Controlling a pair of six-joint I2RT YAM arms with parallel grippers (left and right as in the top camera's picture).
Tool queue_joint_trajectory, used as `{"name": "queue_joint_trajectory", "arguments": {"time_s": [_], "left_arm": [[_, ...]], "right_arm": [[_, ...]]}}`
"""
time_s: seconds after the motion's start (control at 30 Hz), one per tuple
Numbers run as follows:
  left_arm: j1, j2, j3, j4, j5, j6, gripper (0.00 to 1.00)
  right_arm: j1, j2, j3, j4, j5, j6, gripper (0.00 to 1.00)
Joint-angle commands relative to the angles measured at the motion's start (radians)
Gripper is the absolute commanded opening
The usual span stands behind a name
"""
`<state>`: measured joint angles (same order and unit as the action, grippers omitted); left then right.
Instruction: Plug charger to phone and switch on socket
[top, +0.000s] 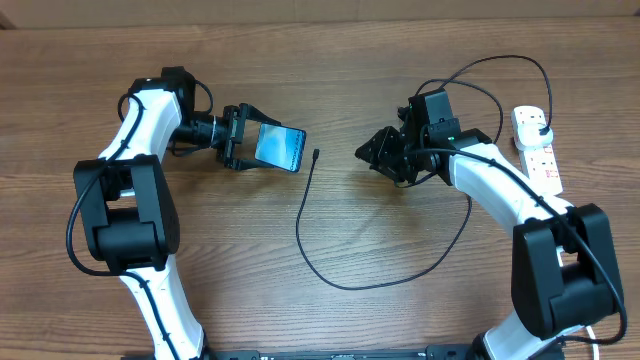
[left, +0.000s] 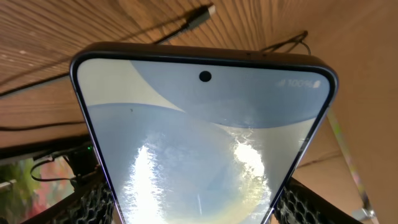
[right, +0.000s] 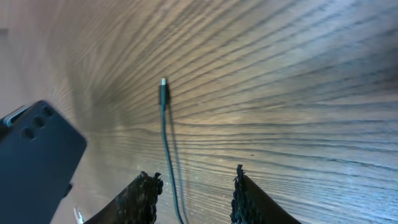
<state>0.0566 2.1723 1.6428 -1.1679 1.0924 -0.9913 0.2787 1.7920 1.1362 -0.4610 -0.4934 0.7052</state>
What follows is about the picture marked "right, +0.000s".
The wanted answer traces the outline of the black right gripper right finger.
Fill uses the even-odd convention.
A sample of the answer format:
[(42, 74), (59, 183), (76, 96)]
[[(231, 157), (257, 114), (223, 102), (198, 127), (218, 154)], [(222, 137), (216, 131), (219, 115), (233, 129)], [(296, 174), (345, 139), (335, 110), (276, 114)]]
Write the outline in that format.
[(300, 224), (251, 180), (238, 164), (231, 201), (231, 223)]

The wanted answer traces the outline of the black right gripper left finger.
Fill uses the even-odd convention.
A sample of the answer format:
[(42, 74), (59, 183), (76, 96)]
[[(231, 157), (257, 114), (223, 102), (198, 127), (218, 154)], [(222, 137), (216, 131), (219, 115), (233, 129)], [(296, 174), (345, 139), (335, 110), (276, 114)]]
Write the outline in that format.
[(142, 171), (121, 193), (85, 224), (154, 224), (156, 203), (162, 194), (160, 173)]

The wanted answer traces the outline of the black smartphone with blue screen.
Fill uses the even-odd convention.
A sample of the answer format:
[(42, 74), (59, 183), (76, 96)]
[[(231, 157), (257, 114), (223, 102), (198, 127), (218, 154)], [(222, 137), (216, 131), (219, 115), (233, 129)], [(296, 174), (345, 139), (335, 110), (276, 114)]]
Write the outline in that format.
[(1, 223), (50, 223), (69, 193), (86, 139), (48, 102), (4, 118)]

